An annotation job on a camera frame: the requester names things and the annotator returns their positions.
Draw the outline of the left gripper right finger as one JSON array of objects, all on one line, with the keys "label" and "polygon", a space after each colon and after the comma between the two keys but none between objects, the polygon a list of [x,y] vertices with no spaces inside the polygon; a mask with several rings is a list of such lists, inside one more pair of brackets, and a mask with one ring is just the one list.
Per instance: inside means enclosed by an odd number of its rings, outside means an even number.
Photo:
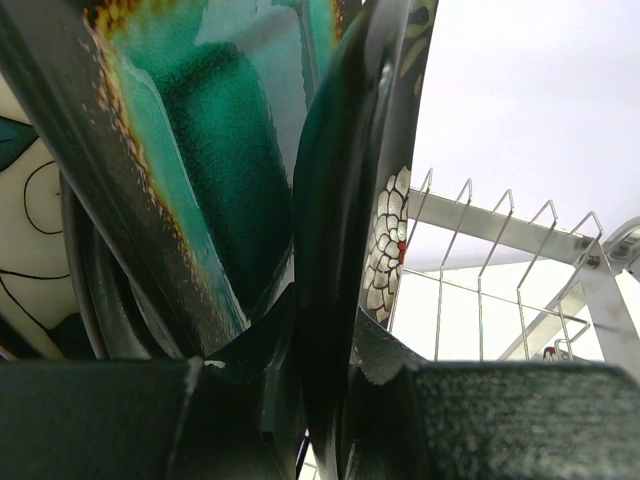
[{"label": "left gripper right finger", "polygon": [[349,479],[635,479],[639,386],[602,363],[431,362],[354,325]]}]

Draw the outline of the black dahlia square plate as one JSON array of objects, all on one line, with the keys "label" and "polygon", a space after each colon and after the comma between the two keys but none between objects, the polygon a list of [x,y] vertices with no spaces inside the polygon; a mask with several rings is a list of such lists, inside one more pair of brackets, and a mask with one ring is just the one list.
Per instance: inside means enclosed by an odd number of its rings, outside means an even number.
[{"label": "black dahlia square plate", "polygon": [[434,1],[365,1],[331,58],[302,131],[293,180],[295,327],[320,474],[346,472],[356,320],[388,325],[406,251]]}]

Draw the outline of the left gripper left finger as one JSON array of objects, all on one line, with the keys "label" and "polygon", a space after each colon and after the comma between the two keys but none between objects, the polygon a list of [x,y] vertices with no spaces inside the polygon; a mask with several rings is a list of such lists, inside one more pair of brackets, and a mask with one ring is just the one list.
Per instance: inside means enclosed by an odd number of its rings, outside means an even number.
[{"label": "left gripper left finger", "polygon": [[5,479],[292,479],[294,291],[211,357],[1,369]]}]

